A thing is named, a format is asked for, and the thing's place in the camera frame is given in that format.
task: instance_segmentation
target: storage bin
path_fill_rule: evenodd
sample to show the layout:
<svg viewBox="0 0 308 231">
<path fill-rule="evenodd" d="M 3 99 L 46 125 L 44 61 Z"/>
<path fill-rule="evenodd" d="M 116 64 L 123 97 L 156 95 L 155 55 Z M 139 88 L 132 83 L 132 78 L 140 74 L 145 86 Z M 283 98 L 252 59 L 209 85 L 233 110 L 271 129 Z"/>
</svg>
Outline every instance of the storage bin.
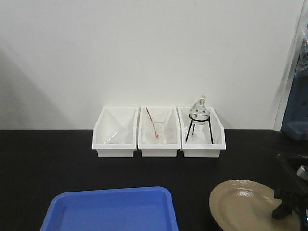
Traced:
<svg viewBox="0 0 308 231">
<path fill-rule="evenodd" d="M 98 157 L 133 157 L 137 148 L 138 107 L 104 107 L 93 129 Z"/>
<path fill-rule="evenodd" d="M 146 107 L 142 107 L 138 128 L 138 148 L 142 149 L 142 156 L 177 156 L 177 150 L 181 148 L 181 140 L 176 108 L 147 108 L 152 122 Z"/>
<path fill-rule="evenodd" d="M 163 187 L 65 192 L 48 209 L 41 231 L 178 231 Z"/>
<path fill-rule="evenodd" d="M 185 157 L 219 157 L 220 151 L 226 149 L 225 130 L 218 116 L 212 107 L 208 107 L 210 111 L 210 121 L 212 127 L 213 143 L 209 129 L 209 122 L 204 125 L 195 125 L 194 134 L 192 135 L 193 125 L 185 143 L 191 119 L 189 118 L 189 107 L 178 107 L 180 118 L 182 149 Z"/>
</svg>

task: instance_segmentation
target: blue plastic tray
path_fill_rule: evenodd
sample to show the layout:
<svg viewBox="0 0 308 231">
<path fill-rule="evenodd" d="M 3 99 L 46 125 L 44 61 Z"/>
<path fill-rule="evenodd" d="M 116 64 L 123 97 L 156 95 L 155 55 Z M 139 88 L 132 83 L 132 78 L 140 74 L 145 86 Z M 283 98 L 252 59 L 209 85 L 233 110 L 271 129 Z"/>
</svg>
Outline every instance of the blue plastic tray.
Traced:
<svg viewBox="0 0 308 231">
<path fill-rule="evenodd" d="M 163 187 L 67 192 L 51 202 L 41 231 L 178 231 Z"/>
</svg>

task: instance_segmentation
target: metal stand base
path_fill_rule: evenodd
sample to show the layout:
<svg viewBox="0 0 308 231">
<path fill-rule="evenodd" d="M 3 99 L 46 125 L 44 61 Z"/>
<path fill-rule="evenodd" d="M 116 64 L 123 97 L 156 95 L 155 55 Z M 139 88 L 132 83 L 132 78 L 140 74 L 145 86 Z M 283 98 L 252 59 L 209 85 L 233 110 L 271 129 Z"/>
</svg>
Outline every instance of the metal stand base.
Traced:
<svg viewBox="0 0 308 231">
<path fill-rule="evenodd" d="M 193 121 L 197 121 L 197 122 L 206 122 L 206 121 L 208 121 L 208 124 L 209 124 L 209 127 L 210 127 L 210 133 L 211 133 L 211 141 L 212 141 L 212 144 L 214 144 L 210 117 L 207 120 L 196 120 L 196 119 L 191 118 L 190 116 L 189 116 L 189 118 L 191 119 L 191 123 L 190 123 L 189 128 L 188 128 L 188 132 L 187 132 L 185 143 L 187 143 L 187 139 L 188 139 L 188 136 L 189 136 L 189 132 L 191 131 L 191 127 L 192 127 Z"/>
</svg>

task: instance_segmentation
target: plastic bag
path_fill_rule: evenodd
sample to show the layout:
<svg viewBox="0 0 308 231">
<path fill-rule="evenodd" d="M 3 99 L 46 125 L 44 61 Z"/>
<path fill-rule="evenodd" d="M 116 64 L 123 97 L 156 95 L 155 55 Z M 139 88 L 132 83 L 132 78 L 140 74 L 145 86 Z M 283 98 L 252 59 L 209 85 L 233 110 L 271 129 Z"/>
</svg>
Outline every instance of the plastic bag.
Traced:
<svg viewBox="0 0 308 231">
<path fill-rule="evenodd" d="M 304 40 L 300 51 L 299 61 L 295 71 L 295 78 L 308 77 L 308 30 L 304 32 Z"/>
</svg>

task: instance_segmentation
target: tan plate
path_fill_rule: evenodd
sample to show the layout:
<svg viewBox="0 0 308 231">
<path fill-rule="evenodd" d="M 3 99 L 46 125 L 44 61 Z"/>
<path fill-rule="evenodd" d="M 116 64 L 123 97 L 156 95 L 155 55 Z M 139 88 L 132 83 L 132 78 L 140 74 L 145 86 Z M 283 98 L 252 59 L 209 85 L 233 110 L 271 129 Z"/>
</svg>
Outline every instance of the tan plate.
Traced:
<svg viewBox="0 0 308 231">
<path fill-rule="evenodd" d="M 296 213 L 283 220 L 271 217 L 281 200 L 274 190 L 250 180 L 229 180 L 211 192 L 209 205 L 213 218 L 224 231 L 299 231 Z"/>
</svg>

